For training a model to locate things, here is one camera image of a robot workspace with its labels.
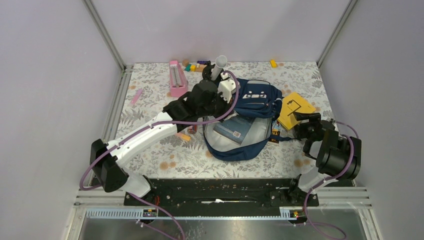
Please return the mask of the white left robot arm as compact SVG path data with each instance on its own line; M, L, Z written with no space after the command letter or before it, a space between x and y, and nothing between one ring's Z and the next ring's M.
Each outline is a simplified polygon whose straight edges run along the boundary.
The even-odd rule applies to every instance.
M90 146L89 169L94 172L99 187L106 193L117 190L129 192L136 195L142 205L152 204L155 192L147 178L124 167L141 151L160 140L189 126L200 125L200 118L213 116L216 121L224 119L236 105L238 88L238 82L233 79L219 84L202 80L136 130L109 142L95 140Z

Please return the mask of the navy blue backpack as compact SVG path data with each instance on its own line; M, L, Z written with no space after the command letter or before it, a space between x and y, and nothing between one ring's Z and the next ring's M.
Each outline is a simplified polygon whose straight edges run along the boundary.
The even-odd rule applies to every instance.
M240 89L233 109L235 116L255 118L242 144L239 145L214 132L214 126L221 122L203 126L208 151L215 158L225 162L252 160L259 155L272 137L272 123L279 117L283 103L281 90L265 80L239 79L238 82ZM291 137L282 136L274 139L280 142L292 140Z

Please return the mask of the dark blue hardcover book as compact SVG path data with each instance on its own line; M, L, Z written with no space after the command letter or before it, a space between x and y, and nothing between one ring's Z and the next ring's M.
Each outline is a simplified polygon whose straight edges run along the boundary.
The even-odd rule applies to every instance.
M256 118L236 115L228 120L217 123L213 131L230 141L241 145L250 131Z

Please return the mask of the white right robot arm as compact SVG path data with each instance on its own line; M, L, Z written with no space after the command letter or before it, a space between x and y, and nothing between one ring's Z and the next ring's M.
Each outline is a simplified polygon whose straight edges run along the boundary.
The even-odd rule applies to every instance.
M295 136L305 140L303 153L315 161L315 167L292 179L287 201L301 205L307 194L339 180L353 180L361 168L362 140L350 125L335 119L322 120L320 113L295 112L300 121L294 127Z

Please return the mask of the treehouse paperback book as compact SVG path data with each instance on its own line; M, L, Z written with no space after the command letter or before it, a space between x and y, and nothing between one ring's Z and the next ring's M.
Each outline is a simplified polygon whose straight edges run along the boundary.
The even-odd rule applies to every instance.
M282 125L277 120L273 121L272 127L271 127L271 137L269 138L268 141L274 144L279 144L280 140L274 137L280 137L281 131L282 131Z

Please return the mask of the yellow paperback book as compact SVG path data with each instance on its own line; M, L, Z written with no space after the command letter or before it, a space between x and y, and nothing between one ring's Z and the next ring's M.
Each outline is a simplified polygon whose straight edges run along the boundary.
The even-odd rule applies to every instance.
M282 99L282 107L277 121L285 130L289 131L299 123L294 113L312 114L315 111L316 108L311 103L297 92L292 92Z

